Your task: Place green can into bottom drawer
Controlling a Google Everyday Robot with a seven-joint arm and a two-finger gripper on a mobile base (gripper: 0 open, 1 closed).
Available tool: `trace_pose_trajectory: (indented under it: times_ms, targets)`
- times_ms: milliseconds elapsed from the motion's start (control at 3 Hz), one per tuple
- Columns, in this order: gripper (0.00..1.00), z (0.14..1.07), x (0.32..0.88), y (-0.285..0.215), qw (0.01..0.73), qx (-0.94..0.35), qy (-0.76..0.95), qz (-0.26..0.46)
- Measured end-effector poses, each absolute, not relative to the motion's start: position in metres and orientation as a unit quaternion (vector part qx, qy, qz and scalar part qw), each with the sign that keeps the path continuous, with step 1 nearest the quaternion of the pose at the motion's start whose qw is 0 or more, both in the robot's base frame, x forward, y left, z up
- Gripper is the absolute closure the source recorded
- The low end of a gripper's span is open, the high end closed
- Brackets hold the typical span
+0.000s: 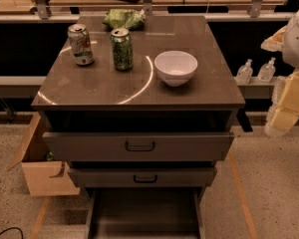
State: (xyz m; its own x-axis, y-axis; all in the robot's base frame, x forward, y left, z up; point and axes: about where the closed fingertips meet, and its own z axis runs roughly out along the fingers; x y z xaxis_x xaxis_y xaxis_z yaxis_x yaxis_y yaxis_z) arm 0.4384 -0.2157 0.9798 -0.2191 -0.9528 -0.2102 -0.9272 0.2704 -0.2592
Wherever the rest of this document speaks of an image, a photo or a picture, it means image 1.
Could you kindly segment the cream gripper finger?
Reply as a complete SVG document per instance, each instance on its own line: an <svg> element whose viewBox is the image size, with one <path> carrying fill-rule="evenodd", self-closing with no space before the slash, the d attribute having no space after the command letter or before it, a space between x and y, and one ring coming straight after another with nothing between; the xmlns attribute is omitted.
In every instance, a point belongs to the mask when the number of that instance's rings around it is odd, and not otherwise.
<svg viewBox="0 0 299 239"><path fill-rule="evenodd" d="M260 48L269 52L282 52L284 47L284 37L285 37L286 27L282 27L272 36L265 39Z"/></svg>
<svg viewBox="0 0 299 239"><path fill-rule="evenodd" d="M288 77L279 77L274 86L272 106L266 118L265 133L282 136L299 120L299 69Z"/></svg>

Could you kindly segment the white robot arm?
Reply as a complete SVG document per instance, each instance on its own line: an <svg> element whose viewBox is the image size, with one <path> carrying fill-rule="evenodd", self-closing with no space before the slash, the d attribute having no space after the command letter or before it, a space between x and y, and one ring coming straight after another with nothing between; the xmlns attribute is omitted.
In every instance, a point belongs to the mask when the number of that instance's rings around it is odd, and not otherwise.
<svg viewBox="0 0 299 239"><path fill-rule="evenodd" d="M266 119L265 133L281 136L299 120L299 10L286 26L265 39L261 48L281 52L283 61L294 68L291 75L275 84Z"/></svg>

